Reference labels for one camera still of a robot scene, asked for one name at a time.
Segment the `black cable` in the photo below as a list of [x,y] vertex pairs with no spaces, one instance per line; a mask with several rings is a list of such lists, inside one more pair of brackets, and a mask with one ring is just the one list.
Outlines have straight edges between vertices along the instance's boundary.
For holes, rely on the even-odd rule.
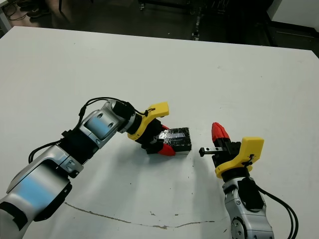
[[49,146],[52,146],[52,145],[55,145],[57,143],[59,143],[61,140],[58,140],[58,141],[55,141],[55,142],[51,142],[51,143],[47,143],[39,148],[36,148],[34,151],[32,151],[30,154],[29,154],[29,159],[28,159],[28,162],[31,163],[33,161],[33,157],[35,155],[35,153],[37,153],[39,150],[43,149],[43,148],[47,148]]
[[[247,167],[252,164],[251,160],[252,160],[252,158],[248,162],[246,162],[245,165],[244,165],[244,168],[246,169],[246,172],[247,172],[246,178],[249,179],[249,180],[251,180],[251,179],[248,176]],[[295,239],[297,237],[297,233],[298,233],[298,229],[299,229],[298,217],[297,217],[295,211],[287,203],[285,203],[283,200],[281,200],[280,198],[277,198],[276,196],[272,195],[271,193],[267,192],[266,190],[260,188],[256,184],[255,181],[253,181],[253,180],[251,180],[251,181],[254,183],[256,189],[259,192],[261,192],[264,195],[267,195],[268,197],[270,197],[271,199],[273,199],[277,203],[281,204],[287,210],[287,212],[289,214],[289,218],[290,218],[290,223],[291,223],[291,228],[290,228],[290,233],[289,233],[288,239]],[[295,228],[294,228],[293,216],[294,216],[295,223],[296,223]]]
[[16,19],[9,18],[9,20],[10,20],[10,21],[20,21],[20,20],[25,19],[25,17],[26,17],[26,14],[23,15],[23,16],[21,16],[21,17],[18,17],[18,18],[16,18]]
[[16,12],[16,7],[15,7],[15,10],[14,10],[14,12],[12,13],[12,14],[10,14],[10,15],[8,15],[7,13],[8,13],[8,11],[9,11],[9,9],[10,9],[10,7],[11,6],[15,6],[15,4],[16,3],[19,3],[21,0],[13,0],[12,2],[9,2],[7,5],[5,5],[5,6],[3,6],[3,9],[5,10],[5,8],[6,8],[6,10],[5,11],[3,11],[4,12],[4,14],[6,15],[6,16],[12,16],[13,14],[15,14],[15,12]]
[[[126,105],[126,106],[131,106],[131,107],[134,109],[134,111],[137,112],[137,113],[140,114],[140,115],[146,115],[147,112],[148,112],[148,111],[145,111],[145,113],[141,113],[141,112],[139,112],[138,110],[136,110],[129,102],[121,101],[121,100],[116,99],[116,98],[113,98],[113,97],[96,97],[96,98],[92,98],[92,99],[88,100],[88,101],[84,104],[84,106],[82,106],[82,108],[81,108],[81,110],[80,110],[80,113],[79,113],[78,123],[76,124],[76,126],[74,127],[73,130],[77,129],[77,128],[80,126],[80,124],[81,124],[81,122],[82,122],[82,120],[83,120],[83,117],[84,117],[84,115],[85,115],[86,108],[87,108],[89,105],[91,105],[91,104],[93,104],[93,103],[95,103],[95,102],[98,102],[98,101],[107,101],[107,100],[115,100],[115,101],[118,101],[118,102],[123,103],[123,104]],[[30,153],[29,158],[28,158],[28,162],[31,163],[31,162],[33,161],[34,155],[35,155],[39,150],[41,150],[41,149],[43,149],[43,148],[46,148],[46,147],[49,147],[49,146],[52,146],[52,145],[55,145],[55,144],[58,144],[60,141],[61,141],[61,140],[58,140],[58,141],[55,141],[55,142],[51,142],[51,143],[47,143],[47,144],[45,144],[45,145],[43,145],[43,146],[41,146],[41,147],[39,147],[39,148],[36,148],[35,150],[33,150],[33,151]]]

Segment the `crack on table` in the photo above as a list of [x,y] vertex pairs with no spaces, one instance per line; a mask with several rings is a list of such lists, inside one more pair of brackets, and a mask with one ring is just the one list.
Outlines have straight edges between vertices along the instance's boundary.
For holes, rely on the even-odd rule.
[[181,228],[181,227],[185,227],[185,226],[188,226],[188,225],[194,225],[194,224],[201,224],[201,223],[214,223],[215,221],[202,221],[202,222],[192,222],[192,223],[185,223],[185,224],[182,224],[182,225],[179,225],[179,226],[160,226],[160,225],[146,225],[146,224],[140,224],[140,223],[133,223],[133,222],[129,222],[129,221],[125,221],[125,220],[122,220],[122,219],[118,219],[118,218],[113,218],[113,217],[109,217],[109,216],[106,216],[106,215],[103,215],[103,214],[98,214],[98,213],[94,213],[94,212],[91,212],[91,211],[87,211],[87,210],[84,210],[82,208],[78,208],[78,207],[75,207],[71,204],[68,204],[67,202],[64,202],[65,205],[69,206],[69,207],[72,207],[78,211],[81,211],[81,212],[84,212],[84,213],[89,213],[91,215],[95,215],[95,216],[99,216],[99,217],[103,217],[103,218],[108,218],[108,219],[111,219],[111,220],[115,220],[115,221],[118,221],[118,222],[121,222],[121,223],[127,223],[127,224],[132,224],[132,225],[137,225],[137,226],[142,226],[142,227],[149,227],[149,228],[159,228],[159,229],[163,229],[163,230],[167,230],[167,228]]

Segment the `white table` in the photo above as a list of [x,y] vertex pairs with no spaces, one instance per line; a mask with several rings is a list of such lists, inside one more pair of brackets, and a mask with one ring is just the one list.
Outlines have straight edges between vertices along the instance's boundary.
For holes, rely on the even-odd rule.
[[7,33],[11,29],[11,25],[2,11],[2,7],[8,3],[7,0],[0,0],[0,28],[3,30],[4,33]]
[[[26,239],[231,238],[223,182],[198,154],[212,145],[214,121],[233,141],[265,139],[251,175],[296,211],[298,238],[317,237],[319,60],[311,51],[14,27],[0,52],[0,197],[29,152],[72,128],[93,97],[141,111],[168,101],[162,123],[188,126],[193,145],[188,156],[164,158],[116,134],[72,180],[72,206],[31,224]],[[266,202],[276,238],[287,238],[285,209]],[[178,227],[193,222],[203,223]]]

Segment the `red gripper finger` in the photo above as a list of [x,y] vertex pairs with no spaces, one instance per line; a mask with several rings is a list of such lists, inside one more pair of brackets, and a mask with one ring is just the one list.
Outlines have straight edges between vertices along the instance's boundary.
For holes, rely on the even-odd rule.
[[211,126],[211,137],[213,142],[215,142],[215,140],[217,140],[218,138],[229,138],[229,135],[223,126],[215,122]]
[[163,148],[158,153],[166,156],[174,156],[176,154],[172,146],[166,143],[163,144]]
[[165,125],[161,125],[161,127],[165,130],[165,129],[169,129],[169,127],[166,127]]

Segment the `white wall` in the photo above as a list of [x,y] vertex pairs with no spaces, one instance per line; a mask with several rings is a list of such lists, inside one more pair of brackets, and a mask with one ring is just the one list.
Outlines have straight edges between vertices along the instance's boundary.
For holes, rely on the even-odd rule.
[[272,21],[319,30],[319,0],[275,0],[268,14]]

